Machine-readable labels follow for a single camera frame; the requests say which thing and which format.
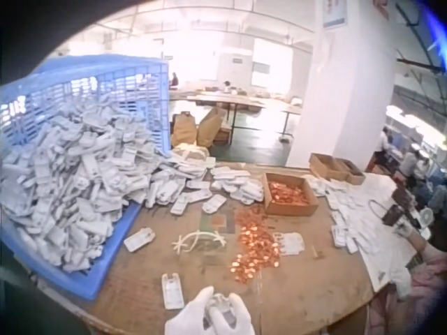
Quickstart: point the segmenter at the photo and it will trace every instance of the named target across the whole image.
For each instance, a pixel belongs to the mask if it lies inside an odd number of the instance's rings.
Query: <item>pile of white plastic parts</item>
[[[263,187],[244,170],[163,155],[145,119],[121,109],[109,96],[62,103],[35,140],[13,147],[4,158],[0,203],[31,253],[72,272],[91,267],[103,252],[129,200],[147,208],[207,200],[218,210],[224,189],[244,204],[263,200]],[[203,181],[212,168],[215,182]]]

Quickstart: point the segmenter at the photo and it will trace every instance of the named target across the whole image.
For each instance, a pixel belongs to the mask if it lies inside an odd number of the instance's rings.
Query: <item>pile of copper pieces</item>
[[[272,194],[272,202],[277,204],[294,204],[298,206],[309,204],[304,191],[298,186],[287,186],[283,183],[269,181],[268,187]]]
[[[237,255],[230,270],[240,283],[247,283],[263,267],[279,266],[278,243],[263,226],[265,217],[260,206],[244,209],[235,215],[235,222],[241,227],[238,240],[242,243],[244,254]]]

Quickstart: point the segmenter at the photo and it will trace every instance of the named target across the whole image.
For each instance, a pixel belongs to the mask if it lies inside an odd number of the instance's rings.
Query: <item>blue plastic crate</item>
[[[168,65],[156,59],[119,55],[49,60],[29,76],[0,88],[2,149],[30,143],[51,118],[53,107],[73,94],[109,93],[130,113],[146,118],[157,147],[170,150]],[[47,281],[85,299],[95,299],[140,205],[131,203],[115,224],[103,254],[89,271],[67,274],[29,253],[13,223],[1,216],[1,240]]]

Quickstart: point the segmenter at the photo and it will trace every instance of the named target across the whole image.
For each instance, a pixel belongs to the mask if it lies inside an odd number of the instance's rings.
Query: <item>white glove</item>
[[[232,329],[222,313],[216,307],[211,307],[209,313],[216,335],[255,335],[253,326],[251,325],[250,313],[241,297],[235,293],[231,293],[228,300],[230,300],[233,306],[236,326]]]
[[[398,300],[404,300],[411,294],[411,275],[406,267],[391,269],[390,281],[396,285]]]
[[[415,229],[408,220],[400,219],[395,225],[395,232],[406,239]]]
[[[213,294],[212,286],[201,290],[177,316],[167,321],[165,335],[214,335],[213,328],[205,330],[203,327],[205,307]]]

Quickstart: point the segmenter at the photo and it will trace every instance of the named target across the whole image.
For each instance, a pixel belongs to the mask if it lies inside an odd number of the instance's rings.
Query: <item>brown paper bag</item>
[[[174,130],[170,143],[176,147],[180,143],[194,144],[197,137],[196,119],[189,112],[175,115]]]
[[[197,145],[200,147],[211,147],[219,129],[222,125],[222,117],[225,110],[213,108],[198,125]]]

